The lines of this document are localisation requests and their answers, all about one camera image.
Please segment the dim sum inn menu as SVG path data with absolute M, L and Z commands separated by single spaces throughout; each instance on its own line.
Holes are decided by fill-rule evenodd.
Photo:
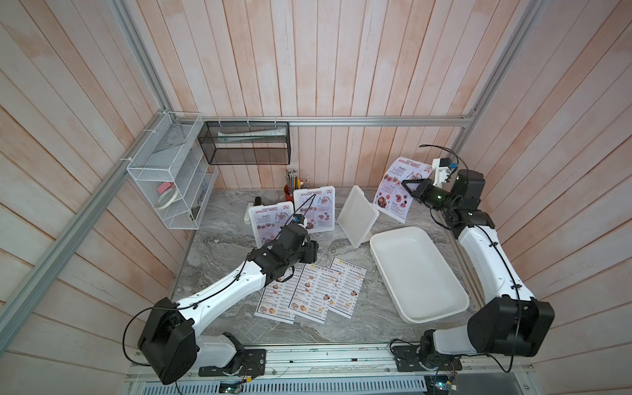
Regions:
M 297 282 L 288 309 L 319 324 L 327 319 L 339 280 L 338 271 L 317 264 L 306 264 Z
M 281 276 L 281 280 L 289 277 L 285 282 L 272 281 L 261 295 L 254 315 L 263 319 L 271 319 L 285 324 L 294 324 L 295 314 L 289 309 L 292 296 L 297 288 L 303 266 L 288 268 Z
M 336 273 L 330 309 L 351 319 L 365 280 L 366 269 L 339 257 L 332 259 L 330 268 Z

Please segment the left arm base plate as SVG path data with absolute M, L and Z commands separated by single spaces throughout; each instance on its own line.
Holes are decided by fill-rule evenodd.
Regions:
M 224 367 L 207 366 L 198 370 L 200 377 L 218 377 L 237 379 L 263 375 L 267 351 L 265 349 L 246 349 L 236 352 L 235 356 Z

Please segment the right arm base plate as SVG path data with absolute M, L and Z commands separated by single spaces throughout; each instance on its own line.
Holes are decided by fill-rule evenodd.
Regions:
M 389 350 L 395 359 L 398 372 L 462 370 L 462 362 L 456 355 L 439 354 L 429 347 L 396 342 Z

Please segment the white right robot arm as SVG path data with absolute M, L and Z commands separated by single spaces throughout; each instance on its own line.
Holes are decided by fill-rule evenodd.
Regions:
M 492 218 L 480 209 L 483 175 L 460 170 L 450 191 L 429 179 L 407 179 L 403 187 L 418 202 L 442 214 L 445 228 L 469 256 L 486 301 L 466 325 L 426 331 L 418 349 L 420 359 L 435 366 L 459 356 L 535 356 L 555 312 L 523 284 L 501 246 Z

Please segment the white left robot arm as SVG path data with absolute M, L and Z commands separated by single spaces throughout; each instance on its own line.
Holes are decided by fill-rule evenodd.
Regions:
M 274 281 L 293 277 L 297 263 L 315 263 L 319 244 L 296 223 L 249 252 L 233 272 L 179 301 L 164 298 L 149 310 L 138 349 L 163 385 L 176 383 L 189 370 L 215 369 L 238 375 L 247 365 L 243 345 L 229 332 L 202 332 L 233 305 Z

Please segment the Dim Sum Inn menu front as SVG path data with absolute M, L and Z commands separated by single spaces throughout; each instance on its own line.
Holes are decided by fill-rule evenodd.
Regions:
M 330 268 L 336 273 L 330 309 L 351 319 L 365 280 L 366 269 L 339 257 L 332 259 Z

